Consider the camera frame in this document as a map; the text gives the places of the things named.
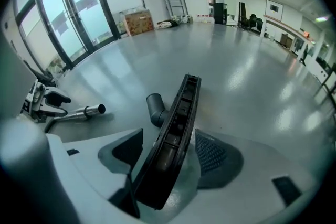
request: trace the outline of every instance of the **gray floor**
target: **gray floor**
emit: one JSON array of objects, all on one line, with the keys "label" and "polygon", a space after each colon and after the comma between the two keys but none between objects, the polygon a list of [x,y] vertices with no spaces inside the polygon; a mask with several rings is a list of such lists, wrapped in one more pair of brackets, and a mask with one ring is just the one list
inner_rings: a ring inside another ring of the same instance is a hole
[{"label": "gray floor", "polygon": [[159,133],[145,98],[158,92],[169,108],[186,73],[202,78],[196,128],[265,143],[322,178],[333,126],[328,101],[313,98],[319,83],[276,43],[221,25],[151,31],[97,51],[59,84],[72,99],[66,109],[103,103],[106,115],[51,132],[70,142],[142,127],[135,177]]}]

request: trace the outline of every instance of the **desk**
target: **desk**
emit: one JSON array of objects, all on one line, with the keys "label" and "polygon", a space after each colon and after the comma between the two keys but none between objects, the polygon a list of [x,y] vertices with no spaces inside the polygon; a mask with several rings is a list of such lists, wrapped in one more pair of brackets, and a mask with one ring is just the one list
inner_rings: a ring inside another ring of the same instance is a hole
[{"label": "desk", "polygon": [[281,30],[284,30],[287,33],[290,33],[291,35],[293,35],[294,39],[293,39],[293,42],[292,42],[292,46],[294,46],[297,38],[303,39],[304,44],[303,44],[301,50],[298,53],[298,60],[300,60],[302,58],[303,52],[306,49],[307,45],[313,46],[313,44],[302,33],[298,32],[297,30],[290,27],[289,25],[286,25],[283,22],[281,22],[279,20],[276,20],[272,17],[269,17],[267,15],[264,15],[264,21],[263,21],[263,25],[262,25],[263,27],[262,27],[261,32],[260,32],[261,37],[264,37],[264,35],[265,35],[266,23],[272,24],[272,25],[280,28]]}]

